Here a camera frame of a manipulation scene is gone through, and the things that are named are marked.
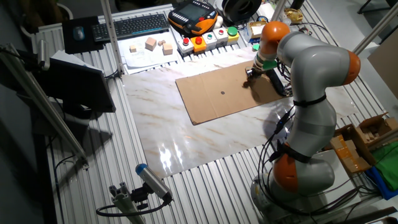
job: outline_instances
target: cardboard sheet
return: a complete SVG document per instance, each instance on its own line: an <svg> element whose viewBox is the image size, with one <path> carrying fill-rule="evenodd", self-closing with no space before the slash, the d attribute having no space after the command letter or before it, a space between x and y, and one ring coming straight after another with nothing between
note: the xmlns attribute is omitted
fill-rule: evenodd
<svg viewBox="0 0 398 224"><path fill-rule="evenodd" d="M176 80L193 125L279 100L266 76L244 88L246 67L252 60L212 72Z"/></svg>

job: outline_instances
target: computer monitor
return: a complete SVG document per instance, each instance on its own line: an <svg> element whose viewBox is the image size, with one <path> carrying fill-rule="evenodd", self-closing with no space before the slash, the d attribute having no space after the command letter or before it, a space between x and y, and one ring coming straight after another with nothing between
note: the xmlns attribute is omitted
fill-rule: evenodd
<svg viewBox="0 0 398 224"><path fill-rule="evenodd" d="M37 55L18 50L20 56L37 63ZM0 83L15 91L23 91L16 79L0 60ZM68 104L84 105L97 112L116 111L102 71L50 58L47 71L32 72L47 96Z"/></svg>

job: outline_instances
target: marble surface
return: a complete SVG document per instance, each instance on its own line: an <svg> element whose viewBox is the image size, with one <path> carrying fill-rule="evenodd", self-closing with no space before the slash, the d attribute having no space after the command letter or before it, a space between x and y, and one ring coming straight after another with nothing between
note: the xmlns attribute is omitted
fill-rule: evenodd
<svg viewBox="0 0 398 224"><path fill-rule="evenodd" d="M178 78L253 60L255 54L251 48L239 49L123 77L147 163L160 178L266 142L292 98L194 126L175 84ZM326 95L337 118L358 112L344 88L329 88Z"/></svg>

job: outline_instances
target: black keyboard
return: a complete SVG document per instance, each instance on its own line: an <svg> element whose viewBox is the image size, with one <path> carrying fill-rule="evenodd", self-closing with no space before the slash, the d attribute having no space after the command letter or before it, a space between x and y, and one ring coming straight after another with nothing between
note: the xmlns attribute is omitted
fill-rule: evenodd
<svg viewBox="0 0 398 224"><path fill-rule="evenodd" d="M163 14L125 19L113 22L113 24L116 37L121 40L154 34L169 29L169 23ZM91 30L94 35L94 42L105 42L110 40L106 24L93 25L91 26Z"/></svg>

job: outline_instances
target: wooden cube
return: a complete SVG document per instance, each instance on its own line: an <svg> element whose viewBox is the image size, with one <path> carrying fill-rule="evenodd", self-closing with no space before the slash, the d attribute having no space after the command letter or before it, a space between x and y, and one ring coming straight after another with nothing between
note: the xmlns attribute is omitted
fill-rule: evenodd
<svg viewBox="0 0 398 224"><path fill-rule="evenodd" d="M130 46L130 53L137 52L137 47L135 45Z"/></svg>
<svg viewBox="0 0 398 224"><path fill-rule="evenodd" d="M155 47L156 47L156 40L153 39L152 37L149 37L147 39L147 42L145 42L145 48L154 51Z"/></svg>
<svg viewBox="0 0 398 224"><path fill-rule="evenodd" d="M165 40L161 40L161 41L159 41L159 42L157 43L157 45L162 46L162 45L165 44L165 43L166 43Z"/></svg>
<svg viewBox="0 0 398 224"><path fill-rule="evenodd" d="M164 55L173 54L173 46L172 46L172 44L163 44L163 54Z"/></svg>

